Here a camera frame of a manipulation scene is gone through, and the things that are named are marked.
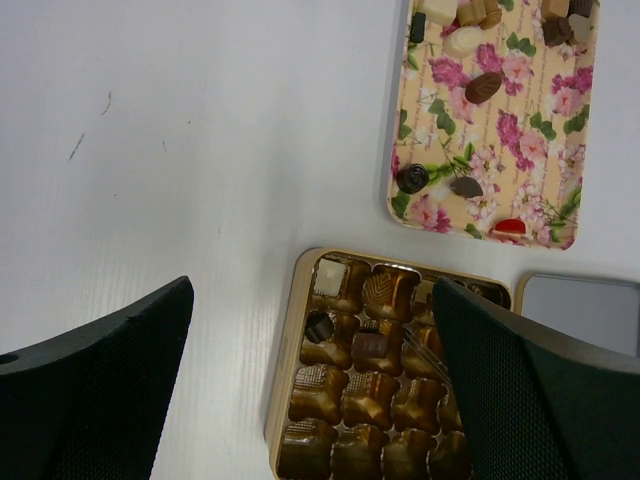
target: gold tray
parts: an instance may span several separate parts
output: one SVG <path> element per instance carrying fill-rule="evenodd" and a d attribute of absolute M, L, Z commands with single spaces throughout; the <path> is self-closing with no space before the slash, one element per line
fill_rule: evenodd
<path fill-rule="evenodd" d="M 337 296 L 314 292 L 321 259 L 346 266 Z M 393 279 L 393 297 L 366 301 L 372 275 Z M 278 479 L 468 479 L 472 466 L 455 398 L 431 364 L 403 340 L 404 326 L 442 359 L 429 306 L 433 282 L 446 276 L 511 308 L 509 290 L 482 277 L 348 250 L 305 252 L 296 264 L 276 367 L 266 440 Z M 305 337 L 312 312 L 327 312 L 334 333 Z M 384 358 L 353 359 L 359 329 L 389 341 Z"/>
<path fill-rule="evenodd" d="M 462 61 L 442 50 L 455 27 L 428 23 L 423 43 L 405 42 L 388 208 L 412 228 L 565 250 L 578 227 L 599 2 L 589 41 L 554 48 L 542 37 L 541 0 L 499 3 L 502 23 L 484 31 L 483 44 Z M 412 1 L 408 25 L 413 10 Z M 470 104 L 464 86 L 489 71 L 502 75 L 501 89 Z M 430 176 L 414 195 L 395 180 L 410 164 Z M 460 176 L 475 178 L 484 196 L 453 194 L 448 185 Z M 493 231 L 508 218 L 522 219 L 527 234 Z"/>

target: white surface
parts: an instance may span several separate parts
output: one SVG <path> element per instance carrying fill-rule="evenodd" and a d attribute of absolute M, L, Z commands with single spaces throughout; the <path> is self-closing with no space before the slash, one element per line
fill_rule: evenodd
<path fill-rule="evenodd" d="M 561 253 L 403 228 L 382 208 L 399 2 L 0 3 L 0 351 L 188 274 L 153 478 L 268 479 L 265 411 L 307 248 L 512 287 L 529 270 L 640 280 L 640 53 L 620 48 L 640 44 L 640 2 L 602 4 L 581 231 Z"/>
<path fill-rule="evenodd" d="M 582 341 L 640 356 L 637 284 L 534 275 L 524 290 L 522 315 Z"/>

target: chocolate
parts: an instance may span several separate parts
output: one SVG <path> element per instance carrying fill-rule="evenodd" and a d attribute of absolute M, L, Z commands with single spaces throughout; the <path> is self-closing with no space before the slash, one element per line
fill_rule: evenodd
<path fill-rule="evenodd" d="M 427 16 L 424 13 L 418 12 L 413 16 L 413 20 L 411 21 L 411 31 L 409 32 L 409 41 L 411 43 L 424 42 L 424 30 L 426 23 Z"/>
<path fill-rule="evenodd" d="M 484 195 L 482 187 L 480 186 L 478 181 L 475 178 L 471 177 L 456 178 L 453 182 L 451 182 L 449 188 L 453 191 L 453 193 L 462 198 L 474 198 Z"/>
<path fill-rule="evenodd" d="M 573 37 L 573 31 L 566 18 L 554 18 L 542 24 L 544 44 L 547 47 L 557 47 Z"/>
<path fill-rule="evenodd" d="M 591 20 L 578 14 L 569 16 L 569 27 L 571 28 L 571 38 L 569 43 L 587 43 L 591 36 Z"/>
<path fill-rule="evenodd" d="M 325 312 L 312 312 L 307 317 L 304 335 L 311 343 L 324 342 L 333 335 L 333 322 Z"/>
<path fill-rule="evenodd" d="M 354 359 L 385 358 L 389 350 L 389 339 L 377 332 L 359 331 L 353 337 L 351 356 Z"/>
<path fill-rule="evenodd" d="M 564 18 L 569 15 L 569 0 L 542 0 L 540 14 L 543 20 Z"/>
<path fill-rule="evenodd" d="M 502 9 L 498 4 L 498 0 L 484 0 L 484 9 L 487 12 L 487 16 L 478 26 L 483 30 L 489 30 L 502 20 Z"/>
<path fill-rule="evenodd" d="M 496 72 L 487 72 L 469 82 L 464 91 L 465 97 L 476 105 L 493 97 L 502 86 L 502 77 Z"/>
<path fill-rule="evenodd" d="M 591 9 L 593 8 L 593 0 L 571 0 L 569 2 L 569 15 L 582 15 L 589 18 Z"/>
<path fill-rule="evenodd" d="M 475 52 L 482 43 L 480 27 L 460 27 L 447 35 L 442 43 L 444 53 L 453 58 L 464 58 Z"/>
<path fill-rule="evenodd" d="M 418 193 L 429 183 L 429 172 L 422 165 L 409 165 L 398 172 L 396 182 L 401 192 Z"/>
<path fill-rule="evenodd" d="M 486 18 L 481 21 L 478 26 L 483 30 L 489 30 L 495 27 L 502 21 L 502 10 L 497 9 L 492 12 L 487 12 Z"/>
<path fill-rule="evenodd" d="M 374 305 L 390 302 L 393 299 L 393 283 L 393 278 L 388 273 L 372 275 L 364 283 L 364 302 Z"/>
<path fill-rule="evenodd" d="M 340 289 L 346 274 L 347 266 L 345 264 L 325 258 L 320 259 L 316 280 L 313 284 L 313 293 L 327 297 L 337 297 L 340 295 Z"/>
<path fill-rule="evenodd" d="M 419 0 L 416 3 L 418 11 L 423 12 L 430 22 L 437 25 L 449 27 L 456 18 L 458 0 Z"/>
<path fill-rule="evenodd" d="M 463 433 L 449 432 L 429 454 L 432 480 L 466 480 L 471 471 L 471 452 Z"/>
<path fill-rule="evenodd" d="M 471 0 L 458 7 L 456 18 L 461 27 L 478 25 L 487 18 L 487 10 L 484 8 L 484 0 Z"/>

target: chocolate compartment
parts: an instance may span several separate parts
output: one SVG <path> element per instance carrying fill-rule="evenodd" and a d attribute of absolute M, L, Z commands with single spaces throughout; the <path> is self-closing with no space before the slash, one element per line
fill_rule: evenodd
<path fill-rule="evenodd" d="M 287 318 L 289 344 L 283 346 L 288 360 L 278 362 L 280 375 L 290 376 L 291 383 L 286 390 L 274 389 L 280 405 L 285 403 L 285 424 L 280 433 L 274 430 L 281 449 L 272 465 L 277 465 L 279 478 L 469 479 L 469 450 L 453 392 L 410 347 L 405 328 L 414 333 L 412 341 L 444 363 L 432 315 L 431 293 L 438 277 L 451 278 L 503 306 L 511 304 L 508 290 L 488 279 L 335 250 L 309 258 L 306 277 L 296 270 L 290 310 L 292 303 L 298 306 L 295 318 Z M 336 295 L 314 292 L 322 259 L 344 266 L 330 265 L 329 273 L 344 272 L 339 288 L 322 285 L 325 293 L 334 288 Z M 371 294 L 365 294 L 366 282 L 381 274 L 397 283 L 389 287 L 378 282 L 376 291 L 391 296 L 372 303 Z M 305 324 L 318 312 L 329 316 L 333 334 L 327 336 L 330 329 L 323 328 L 316 338 L 324 339 L 312 343 L 305 336 Z M 384 342 L 373 345 L 376 348 L 360 344 L 356 354 L 358 333 L 368 335 L 368 341 L 379 341 L 373 337 L 379 335 Z M 297 346 L 292 338 L 298 338 Z M 384 357 L 377 358 L 380 352 Z M 306 429 L 304 435 L 294 435 L 294 427 L 300 426 Z M 309 460 L 306 455 L 318 458 Z"/>
<path fill-rule="evenodd" d="M 320 420 L 304 420 L 287 427 L 282 440 L 278 475 L 300 480 L 331 476 L 331 448 L 338 432 Z"/>
<path fill-rule="evenodd" d="M 385 448 L 385 480 L 427 480 L 427 454 L 437 441 L 419 430 L 405 430 Z"/>
<path fill-rule="evenodd" d="M 393 424 L 391 397 L 399 387 L 397 380 L 384 373 L 354 375 L 342 399 L 344 424 L 353 427 L 358 423 L 366 423 L 389 430 Z"/>
<path fill-rule="evenodd" d="M 471 470 L 471 452 L 463 433 L 448 433 L 429 455 L 432 480 L 466 480 Z"/>
<path fill-rule="evenodd" d="M 333 450 L 334 480 L 382 479 L 380 455 L 388 441 L 387 434 L 370 425 L 342 432 Z"/>
<path fill-rule="evenodd" d="M 384 335 L 388 340 L 387 355 L 384 358 L 354 358 L 354 368 L 360 373 L 376 371 L 387 373 L 393 377 L 399 376 L 402 373 L 400 361 L 403 339 L 402 326 L 388 320 L 366 320 L 361 329 Z"/>
<path fill-rule="evenodd" d="M 293 385 L 289 418 L 294 422 L 318 418 L 337 425 L 342 419 L 340 398 L 348 381 L 346 373 L 328 365 L 301 368 Z"/>
<path fill-rule="evenodd" d="M 484 285 L 481 283 L 469 284 L 469 290 L 476 295 L 486 298 L 487 300 L 500 305 L 503 308 L 511 308 L 511 299 L 509 292 L 501 285 Z"/>
<path fill-rule="evenodd" d="M 413 320 L 426 325 L 435 326 L 433 318 L 433 287 L 436 278 L 423 280 L 416 287 L 413 296 Z"/>
<path fill-rule="evenodd" d="M 335 262 L 346 267 L 337 295 L 325 295 L 315 289 L 322 260 Z M 371 272 L 371 266 L 363 261 L 327 255 L 316 265 L 312 282 L 313 303 L 323 309 L 340 310 L 345 313 L 358 313 L 362 310 L 362 286 Z"/>
<path fill-rule="evenodd" d="M 436 328 L 417 325 L 414 326 L 412 330 L 420 344 L 433 352 L 435 356 L 443 362 L 444 350 L 442 349 L 442 343 L 440 343 L 440 337 L 438 336 Z M 442 381 L 433 368 L 433 365 L 424 360 L 412 347 L 406 344 L 403 345 L 402 348 L 402 365 L 409 378 L 425 377 L 437 382 Z"/>
<path fill-rule="evenodd" d="M 363 288 L 364 311 L 371 318 L 411 321 L 411 297 L 420 275 L 387 265 L 377 265 Z"/>
<path fill-rule="evenodd" d="M 438 402 L 446 389 L 433 380 L 416 379 L 402 386 L 393 399 L 393 422 L 398 431 L 417 428 L 431 435 L 440 431 Z"/>
<path fill-rule="evenodd" d="M 329 316 L 335 327 L 333 335 L 318 344 L 304 338 L 300 361 L 305 365 L 324 363 L 348 370 L 352 364 L 351 342 L 360 326 L 360 320 L 353 315 L 340 312 L 329 312 Z"/>
<path fill-rule="evenodd" d="M 451 430 L 462 432 L 462 420 L 460 419 L 458 402 L 456 402 L 456 396 L 453 391 L 449 392 L 440 401 L 438 417 L 440 418 L 440 426 L 443 433 L 448 433 Z"/>

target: milk chocolate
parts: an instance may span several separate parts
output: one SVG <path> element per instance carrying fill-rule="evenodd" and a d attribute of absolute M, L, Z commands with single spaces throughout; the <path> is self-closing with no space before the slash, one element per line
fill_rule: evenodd
<path fill-rule="evenodd" d="M 465 97 L 476 105 L 493 97 L 502 85 L 502 77 L 496 72 L 483 73 L 469 82 L 464 91 Z"/>
<path fill-rule="evenodd" d="M 540 14 L 543 20 L 564 18 L 569 15 L 569 0 L 542 0 Z"/>
<path fill-rule="evenodd" d="M 365 303 L 373 305 L 384 305 L 392 300 L 393 279 L 388 273 L 372 275 L 367 279 L 363 288 L 363 299 Z"/>
<path fill-rule="evenodd" d="M 484 0 L 471 0 L 458 7 L 456 18 L 461 27 L 473 27 L 487 18 L 487 10 L 484 8 Z"/>
<path fill-rule="evenodd" d="M 484 0 L 484 9 L 487 12 L 487 16 L 478 26 L 483 30 L 489 30 L 502 20 L 502 9 L 498 4 L 498 0 Z"/>
<path fill-rule="evenodd" d="M 544 43 L 547 47 L 557 47 L 573 37 L 573 31 L 566 18 L 554 18 L 542 24 Z"/>

